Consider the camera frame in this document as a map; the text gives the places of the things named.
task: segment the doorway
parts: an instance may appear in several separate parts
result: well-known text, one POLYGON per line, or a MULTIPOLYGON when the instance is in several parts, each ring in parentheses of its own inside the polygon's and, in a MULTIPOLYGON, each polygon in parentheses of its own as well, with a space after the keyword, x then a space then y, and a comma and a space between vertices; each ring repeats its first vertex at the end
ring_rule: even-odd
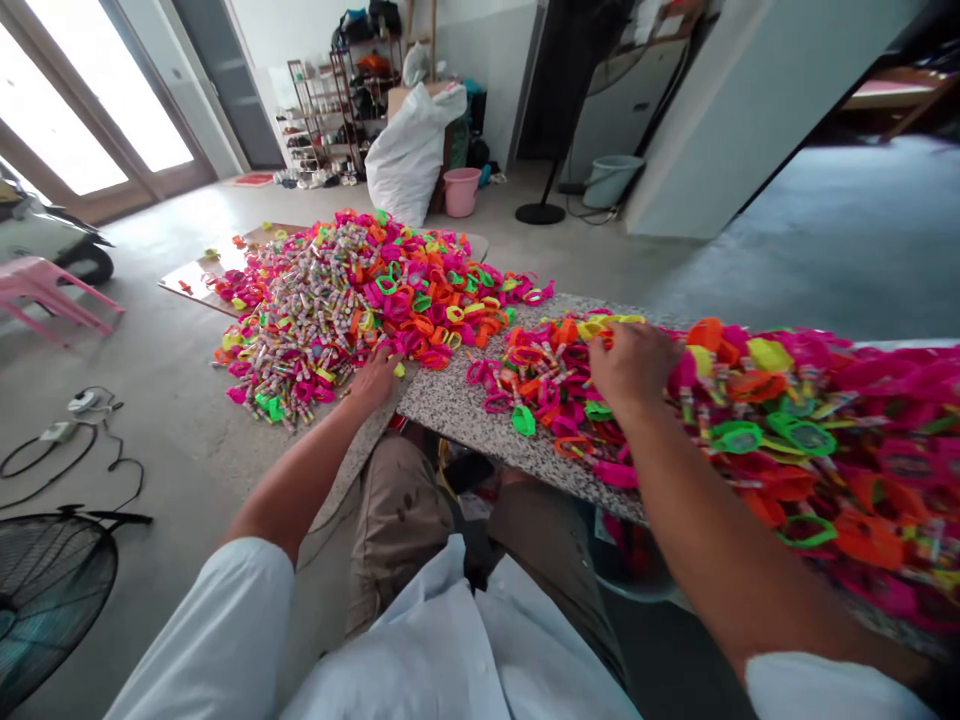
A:
POLYGON ((222 0, 173 0, 253 170, 286 167, 222 0))
POLYGON ((215 179, 114 0, 0 0, 0 156, 97 224, 215 179))

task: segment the fan grille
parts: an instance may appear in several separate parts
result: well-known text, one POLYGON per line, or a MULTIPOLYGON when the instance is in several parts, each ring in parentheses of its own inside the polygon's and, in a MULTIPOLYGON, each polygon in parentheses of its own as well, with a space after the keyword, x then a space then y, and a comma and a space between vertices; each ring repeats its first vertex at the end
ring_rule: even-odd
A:
POLYGON ((0 717, 83 639, 116 572, 113 538, 91 520, 34 515, 0 522, 0 717))

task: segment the motorcycle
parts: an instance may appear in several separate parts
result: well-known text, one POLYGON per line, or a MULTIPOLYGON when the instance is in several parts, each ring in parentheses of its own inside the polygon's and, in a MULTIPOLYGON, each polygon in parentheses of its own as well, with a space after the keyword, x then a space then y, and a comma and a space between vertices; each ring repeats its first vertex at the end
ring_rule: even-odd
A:
POLYGON ((88 285, 101 285, 113 275, 113 260, 101 245, 115 247, 65 208, 45 205, 0 165, 0 263, 37 255, 88 285))

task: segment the plastic bag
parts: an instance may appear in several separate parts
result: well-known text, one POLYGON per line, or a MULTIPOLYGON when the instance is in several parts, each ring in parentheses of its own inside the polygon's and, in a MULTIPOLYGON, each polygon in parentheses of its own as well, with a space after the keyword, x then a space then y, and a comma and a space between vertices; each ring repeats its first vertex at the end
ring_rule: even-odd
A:
POLYGON ((427 79, 430 74, 430 51, 425 45, 417 43, 407 53, 403 61, 403 84, 413 87, 427 79))
POLYGON ((404 225, 423 226, 443 164, 444 131, 466 111, 463 85, 432 98, 423 83, 410 91, 364 163, 375 207, 404 225))

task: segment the white sleeve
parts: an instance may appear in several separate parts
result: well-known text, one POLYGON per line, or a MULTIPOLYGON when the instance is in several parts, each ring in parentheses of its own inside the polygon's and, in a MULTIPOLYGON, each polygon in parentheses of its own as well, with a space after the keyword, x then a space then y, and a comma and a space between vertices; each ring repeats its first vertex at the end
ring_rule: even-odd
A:
POLYGON ((224 545, 207 560, 106 720, 272 715, 293 580, 290 558, 276 545, 259 538, 224 545))
POLYGON ((936 720, 907 688, 878 670, 807 653, 758 655, 747 694, 760 720, 936 720))

